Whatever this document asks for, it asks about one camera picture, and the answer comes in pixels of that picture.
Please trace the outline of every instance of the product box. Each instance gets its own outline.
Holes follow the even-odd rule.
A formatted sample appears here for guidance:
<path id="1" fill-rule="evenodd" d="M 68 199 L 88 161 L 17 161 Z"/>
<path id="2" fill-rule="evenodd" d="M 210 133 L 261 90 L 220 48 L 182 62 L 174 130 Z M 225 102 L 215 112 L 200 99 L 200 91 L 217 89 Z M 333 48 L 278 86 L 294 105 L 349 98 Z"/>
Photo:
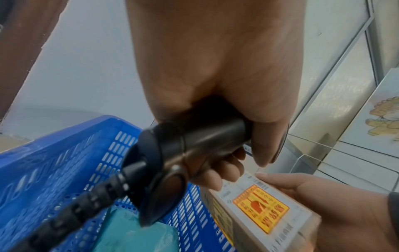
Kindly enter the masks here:
<path id="1" fill-rule="evenodd" d="M 238 252 L 311 252 L 321 217 L 248 172 L 201 200 Z"/>

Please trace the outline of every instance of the glass panel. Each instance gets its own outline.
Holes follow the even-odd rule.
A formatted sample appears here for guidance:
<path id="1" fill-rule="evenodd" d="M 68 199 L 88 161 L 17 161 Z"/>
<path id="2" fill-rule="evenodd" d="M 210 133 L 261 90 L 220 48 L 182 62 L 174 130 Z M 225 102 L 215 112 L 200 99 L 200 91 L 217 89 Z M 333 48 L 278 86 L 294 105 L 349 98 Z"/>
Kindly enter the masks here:
<path id="1" fill-rule="evenodd" d="M 365 0 L 308 0 L 298 114 L 369 18 Z"/>
<path id="2" fill-rule="evenodd" d="M 334 146 L 375 87 L 366 35 L 363 34 L 290 133 Z M 315 144 L 299 141 L 296 137 L 288 139 L 301 152 L 318 159 L 323 159 L 329 151 L 326 148 L 320 152 Z"/>
<path id="3" fill-rule="evenodd" d="M 384 75 L 399 63 L 399 1 L 374 0 L 377 39 Z"/>

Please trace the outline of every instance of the hand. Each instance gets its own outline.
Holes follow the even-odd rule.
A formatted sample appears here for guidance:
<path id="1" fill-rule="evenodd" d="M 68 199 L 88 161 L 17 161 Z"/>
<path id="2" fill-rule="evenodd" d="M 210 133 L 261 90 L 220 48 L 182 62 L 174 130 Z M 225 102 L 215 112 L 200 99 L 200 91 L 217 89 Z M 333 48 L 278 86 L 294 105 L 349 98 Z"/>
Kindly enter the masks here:
<path id="1" fill-rule="evenodd" d="M 317 252 L 398 251 L 388 195 L 308 174 L 256 176 L 321 215 Z"/>
<path id="2" fill-rule="evenodd" d="M 138 72 L 158 121 L 218 95 L 254 122 L 259 166 L 273 161 L 300 85 L 305 0 L 126 0 Z M 202 173 L 236 181 L 241 150 Z"/>

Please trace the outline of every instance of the sleeve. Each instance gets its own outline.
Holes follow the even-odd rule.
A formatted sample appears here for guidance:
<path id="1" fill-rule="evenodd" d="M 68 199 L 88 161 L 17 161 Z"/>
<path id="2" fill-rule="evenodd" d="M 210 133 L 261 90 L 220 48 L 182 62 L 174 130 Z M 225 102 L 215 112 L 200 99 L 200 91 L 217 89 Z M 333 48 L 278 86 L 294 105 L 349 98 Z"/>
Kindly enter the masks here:
<path id="1" fill-rule="evenodd" d="M 399 238 L 399 193 L 390 193 L 388 196 L 388 208 L 392 225 Z"/>

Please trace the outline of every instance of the black cable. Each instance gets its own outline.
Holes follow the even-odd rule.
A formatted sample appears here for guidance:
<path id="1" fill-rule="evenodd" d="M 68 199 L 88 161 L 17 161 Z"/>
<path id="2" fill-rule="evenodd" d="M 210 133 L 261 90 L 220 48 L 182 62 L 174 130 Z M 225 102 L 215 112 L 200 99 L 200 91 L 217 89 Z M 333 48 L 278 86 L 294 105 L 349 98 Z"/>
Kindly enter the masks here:
<path id="1" fill-rule="evenodd" d="M 91 192 L 80 195 L 57 217 L 41 224 L 10 252 L 48 252 L 77 231 L 86 221 L 98 215 L 114 201 L 139 190 L 147 182 L 145 161 L 126 166 L 121 173 L 96 185 Z"/>

